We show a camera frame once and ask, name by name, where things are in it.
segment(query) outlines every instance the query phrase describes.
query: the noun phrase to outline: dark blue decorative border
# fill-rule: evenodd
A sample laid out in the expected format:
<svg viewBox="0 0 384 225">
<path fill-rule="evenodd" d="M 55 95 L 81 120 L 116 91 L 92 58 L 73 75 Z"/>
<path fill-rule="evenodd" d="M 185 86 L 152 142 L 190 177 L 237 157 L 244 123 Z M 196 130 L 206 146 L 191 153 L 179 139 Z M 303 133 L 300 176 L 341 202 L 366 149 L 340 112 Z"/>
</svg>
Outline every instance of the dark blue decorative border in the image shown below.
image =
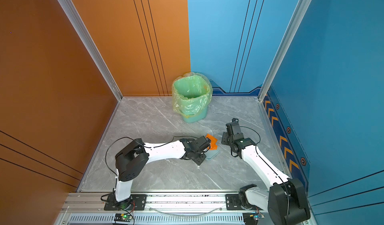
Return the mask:
<svg viewBox="0 0 384 225">
<path fill-rule="evenodd" d="M 304 184 L 306 191 L 308 191 L 309 160 L 301 148 L 295 132 L 272 87 L 265 96 L 263 105 L 292 177 L 298 178 Z"/>
<path fill-rule="evenodd" d="M 212 80 L 209 80 L 212 84 L 212 88 L 214 89 L 213 96 L 257 96 L 260 92 L 261 86 L 253 89 L 249 93 L 226 93 L 217 83 Z"/>
</svg>

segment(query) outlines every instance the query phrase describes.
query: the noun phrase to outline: metal corner post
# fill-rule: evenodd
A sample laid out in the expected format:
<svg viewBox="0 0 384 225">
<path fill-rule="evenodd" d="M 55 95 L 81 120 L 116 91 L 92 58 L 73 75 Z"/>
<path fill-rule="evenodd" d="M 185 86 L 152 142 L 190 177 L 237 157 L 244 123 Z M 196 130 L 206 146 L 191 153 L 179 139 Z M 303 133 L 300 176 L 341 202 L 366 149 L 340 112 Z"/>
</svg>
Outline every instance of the metal corner post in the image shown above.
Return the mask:
<svg viewBox="0 0 384 225">
<path fill-rule="evenodd" d="M 263 101 L 312 0 L 299 0 L 258 95 Z"/>
<path fill-rule="evenodd" d="M 120 102 L 122 99 L 122 93 L 116 84 L 116 81 L 113 79 L 111 72 L 109 71 L 103 57 L 101 56 L 98 48 L 96 47 L 91 35 L 89 34 L 87 28 L 85 27 L 79 13 L 77 12 L 73 2 L 71 0 L 58 0 L 61 7 L 63 8 L 65 14 L 70 20 L 72 26 L 79 35 L 84 46 L 91 55 L 96 66 L 99 68 L 100 73 L 103 75 L 105 81 L 107 82 L 112 93 L 115 95 L 116 99 Z"/>
</svg>

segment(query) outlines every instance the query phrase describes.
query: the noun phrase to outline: mint green bin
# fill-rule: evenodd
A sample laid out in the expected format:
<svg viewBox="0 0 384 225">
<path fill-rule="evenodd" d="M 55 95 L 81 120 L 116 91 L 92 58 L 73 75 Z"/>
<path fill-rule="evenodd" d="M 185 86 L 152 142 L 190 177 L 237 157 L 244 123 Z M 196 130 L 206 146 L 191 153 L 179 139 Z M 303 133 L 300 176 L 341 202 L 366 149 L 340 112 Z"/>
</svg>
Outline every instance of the mint green bin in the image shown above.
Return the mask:
<svg viewBox="0 0 384 225">
<path fill-rule="evenodd" d="M 212 85 L 199 73 L 186 73 L 172 84 L 172 105 L 185 122 L 191 123 L 207 115 L 212 99 Z"/>
</svg>

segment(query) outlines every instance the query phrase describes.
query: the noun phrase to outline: blue wall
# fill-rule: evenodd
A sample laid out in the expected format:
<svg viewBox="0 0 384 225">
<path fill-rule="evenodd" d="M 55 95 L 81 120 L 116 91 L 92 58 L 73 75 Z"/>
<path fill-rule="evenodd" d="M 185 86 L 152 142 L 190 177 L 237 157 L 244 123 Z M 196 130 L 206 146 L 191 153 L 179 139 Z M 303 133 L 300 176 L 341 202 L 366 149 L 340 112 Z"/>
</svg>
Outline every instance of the blue wall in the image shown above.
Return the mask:
<svg viewBox="0 0 384 225">
<path fill-rule="evenodd" d="M 310 161 L 320 225 L 382 220 L 383 203 L 347 208 L 384 202 L 384 189 L 365 192 L 384 186 L 383 9 L 384 0 L 312 0 L 272 83 Z"/>
<path fill-rule="evenodd" d="M 191 71 L 227 93 L 260 86 L 297 2 L 188 0 Z"/>
</svg>

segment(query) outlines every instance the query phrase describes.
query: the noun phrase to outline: plastic trash bag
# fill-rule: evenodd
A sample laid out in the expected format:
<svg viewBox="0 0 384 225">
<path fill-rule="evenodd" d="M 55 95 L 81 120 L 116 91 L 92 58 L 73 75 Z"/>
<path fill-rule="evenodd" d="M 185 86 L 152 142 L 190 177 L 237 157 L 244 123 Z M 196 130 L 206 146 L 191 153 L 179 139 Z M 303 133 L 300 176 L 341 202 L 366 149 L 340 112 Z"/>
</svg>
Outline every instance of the plastic trash bag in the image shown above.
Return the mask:
<svg viewBox="0 0 384 225">
<path fill-rule="evenodd" d="M 186 73 L 172 84 L 173 110 L 185 122 L 195 122 L 207 115 L 213 88 L 208 78 L 199 73 Z"/>
</svg>

